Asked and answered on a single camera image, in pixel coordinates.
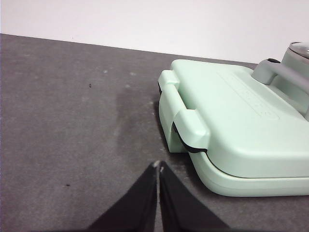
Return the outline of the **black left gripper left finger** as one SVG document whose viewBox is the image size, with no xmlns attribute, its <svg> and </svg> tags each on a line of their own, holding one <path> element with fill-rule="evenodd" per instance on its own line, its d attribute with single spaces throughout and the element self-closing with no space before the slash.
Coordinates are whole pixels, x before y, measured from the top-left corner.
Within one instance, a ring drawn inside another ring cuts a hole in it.
<svg viewBox="0 0 309 232">
<path fill-rule="evenodd" d="M 157 166 L 152 162 L 126 194 L 88 229 L 92 232 L 153 232 L 157 206 Z"/>
</svg>

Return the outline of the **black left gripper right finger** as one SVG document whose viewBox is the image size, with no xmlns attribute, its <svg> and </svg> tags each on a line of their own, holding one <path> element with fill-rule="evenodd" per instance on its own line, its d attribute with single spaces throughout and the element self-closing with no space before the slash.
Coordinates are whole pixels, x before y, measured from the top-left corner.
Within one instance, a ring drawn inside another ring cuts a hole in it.
<svg viewBox="0 0 309 232">
<path fill-rule="evenodd" d="M 165 232 L 231 232 L 232 229 L 202 204 L 166 162 L 160 163 L 160 206 Z"/>
</svg>

